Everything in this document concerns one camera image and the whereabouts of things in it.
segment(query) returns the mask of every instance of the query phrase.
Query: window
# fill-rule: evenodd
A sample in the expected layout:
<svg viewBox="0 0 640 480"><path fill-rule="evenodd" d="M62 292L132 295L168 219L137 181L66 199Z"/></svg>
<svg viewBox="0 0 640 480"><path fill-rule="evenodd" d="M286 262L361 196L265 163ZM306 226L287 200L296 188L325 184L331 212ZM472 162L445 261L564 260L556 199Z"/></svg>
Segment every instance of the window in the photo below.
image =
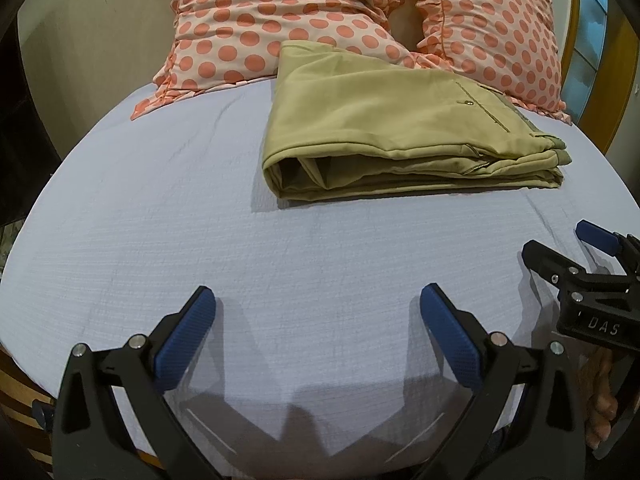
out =
<svg viewBox="0 0 640 480"><path fill-rule="evenodd" d="M577 123L593 90L607 30L607 0L580 0L574 55L562 87L567 113Z"/></svg>

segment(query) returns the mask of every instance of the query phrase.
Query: polka dot pillow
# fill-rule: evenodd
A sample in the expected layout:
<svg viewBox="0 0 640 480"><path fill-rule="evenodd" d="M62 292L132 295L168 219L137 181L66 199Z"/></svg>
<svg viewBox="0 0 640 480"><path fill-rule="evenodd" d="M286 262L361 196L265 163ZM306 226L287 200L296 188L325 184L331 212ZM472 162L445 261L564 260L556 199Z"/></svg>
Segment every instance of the polka dot pillow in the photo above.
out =
<svg viewBox="0 0 640 480"><path fill-rule="evenodd" d="M570 122L551 0L418 0L418 50L505 92L529 110Z"/></svg>
<svg viewBox="0 0 640 480"><path fill-rule="evenodd" d="M388 33L397 0L172 0L175 41L132 119L202 92L273 76L280 42L311 40L408 67L438 66Z"/></svg>

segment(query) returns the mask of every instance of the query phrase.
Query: pillow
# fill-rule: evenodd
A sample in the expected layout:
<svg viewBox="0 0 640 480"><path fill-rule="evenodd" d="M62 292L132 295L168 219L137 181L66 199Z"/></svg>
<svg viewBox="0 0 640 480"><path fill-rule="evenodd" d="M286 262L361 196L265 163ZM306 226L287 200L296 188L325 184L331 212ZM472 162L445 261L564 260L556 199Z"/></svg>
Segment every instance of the pillow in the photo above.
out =
<svg viewBox="0 0 640 480"><path fill-rule="evenodd" d="M397 0L172 0L175 40L132 119L176 100L273 76L280 42L311 40L410 68L438 66L389 34Z"/></svg>
<svg viewBox="0 0 640 480"><path fill-rule="evenodd" d="M562 71L551 0L418 0L418 51L492 86L522 107L571 122L560 99Z"/></svg>

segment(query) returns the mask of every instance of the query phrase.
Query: blue gripper pad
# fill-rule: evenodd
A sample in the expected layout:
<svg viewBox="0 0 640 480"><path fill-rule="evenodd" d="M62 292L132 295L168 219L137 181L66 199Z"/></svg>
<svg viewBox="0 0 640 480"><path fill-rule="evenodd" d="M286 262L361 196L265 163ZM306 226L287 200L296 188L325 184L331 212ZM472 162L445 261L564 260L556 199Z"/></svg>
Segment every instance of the blue gripper pad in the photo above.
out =
<svg viewBox="0 0 640 480"><path fill-rule="evenodd" d="M164 393L178 386L215 318L216 297L211 290L203 288L156 354L154 385L159 392Z"/></svg>
<svg viewBox="0 0 640 480"><path fill-rule="evenodd" d="M609 256L616 256L620 251L618 237L591 222L581 220L575 227L575 234L583 242L601 250Z"/></svg>
<svg viewBox="0 0 640 480"><path fill-rule="evenodd" d="M449 362L456 379L474 393L482 388L482 364L478 349L432 285L420 295L420 313Z"/></svg>

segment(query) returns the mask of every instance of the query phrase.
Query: bed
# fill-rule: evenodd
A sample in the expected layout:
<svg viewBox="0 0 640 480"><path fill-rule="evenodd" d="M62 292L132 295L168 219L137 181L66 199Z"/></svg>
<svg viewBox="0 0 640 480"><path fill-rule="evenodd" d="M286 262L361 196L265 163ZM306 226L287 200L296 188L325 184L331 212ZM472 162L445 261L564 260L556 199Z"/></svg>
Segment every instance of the bed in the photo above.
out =
<svg viewBox="0 0 640 480"><path fill-rule="evenodd" d="M354 478L423 462L468 393L421 323L421 288L438 282L488 331L542 345L557 306L522 245L535 238L620 272L574 227L589 219L626 234L640 211L576 126L530 112L573 157L560 189L279 201L260 170L273 85L130 121L149 85L108 113L18 236L0 285L0 340L56 396L76 342L119 346L207 285L218 316L167 400L222 474ZM577 364L580 349L565 343ZM136 445L152 452L118 400ZM502 424L510 417L507 408Z"/></svg>

